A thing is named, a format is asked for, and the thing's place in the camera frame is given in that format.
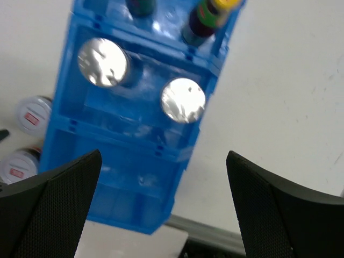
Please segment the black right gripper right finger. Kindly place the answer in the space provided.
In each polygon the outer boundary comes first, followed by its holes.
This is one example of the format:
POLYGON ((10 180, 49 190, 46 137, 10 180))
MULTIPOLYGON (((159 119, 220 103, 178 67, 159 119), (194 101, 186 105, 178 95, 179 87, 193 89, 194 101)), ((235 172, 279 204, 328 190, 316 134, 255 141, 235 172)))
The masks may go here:
POLYGON ((271 173, 234 151, 228 180, 247 257, 343 257, 343 198, 271 173))

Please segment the silver blue shaker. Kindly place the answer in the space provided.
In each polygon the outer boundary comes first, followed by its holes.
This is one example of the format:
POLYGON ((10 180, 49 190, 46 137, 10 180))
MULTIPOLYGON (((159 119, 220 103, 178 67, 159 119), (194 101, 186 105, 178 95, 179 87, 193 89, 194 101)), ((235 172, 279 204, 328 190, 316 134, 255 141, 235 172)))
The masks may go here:
POLYGON ((177 77, 163 87, 160 103, 162 111, 171 120, 191 124, 201 118, 206 106, 206 96, 197 82, 177 77))
POLYGON ((143 66, 138 60, 117 43, 101 37, 93 37, 82 44, 77 64, 88 82, 110 90, 134 87, 143 73, 143 66))

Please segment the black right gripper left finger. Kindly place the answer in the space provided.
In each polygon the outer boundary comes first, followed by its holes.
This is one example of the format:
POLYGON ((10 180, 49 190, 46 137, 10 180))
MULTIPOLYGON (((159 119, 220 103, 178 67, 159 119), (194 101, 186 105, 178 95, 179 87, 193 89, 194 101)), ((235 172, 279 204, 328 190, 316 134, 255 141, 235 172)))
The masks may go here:
POLYGON ((102 166, 99 150, 1 184, 1 257, 74 257, 102 166))

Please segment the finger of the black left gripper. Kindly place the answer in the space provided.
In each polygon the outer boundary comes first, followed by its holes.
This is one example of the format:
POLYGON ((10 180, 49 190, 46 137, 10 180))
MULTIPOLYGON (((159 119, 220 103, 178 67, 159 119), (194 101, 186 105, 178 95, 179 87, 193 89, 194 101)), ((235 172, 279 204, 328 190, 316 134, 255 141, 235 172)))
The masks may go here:
POLYGON ((0 141, 3 141, 9 136, 9 131, 7 129, 1 129, 0 130, 0 141))

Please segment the sauce bottle yellow cap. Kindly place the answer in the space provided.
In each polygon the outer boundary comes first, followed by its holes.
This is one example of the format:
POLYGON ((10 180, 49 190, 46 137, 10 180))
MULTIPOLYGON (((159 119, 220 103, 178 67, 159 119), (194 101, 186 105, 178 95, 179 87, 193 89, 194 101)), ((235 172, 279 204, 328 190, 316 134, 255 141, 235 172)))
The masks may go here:
POLYGON ((186 44, 201 46, 225 25, 231 12, 241 3, 240 0, 202 0, 197 3, 182 29, 186 44))
POLYGON ((126 0, 129 12, 138 17, 151 15, 156 6, 156 0, 126 0))

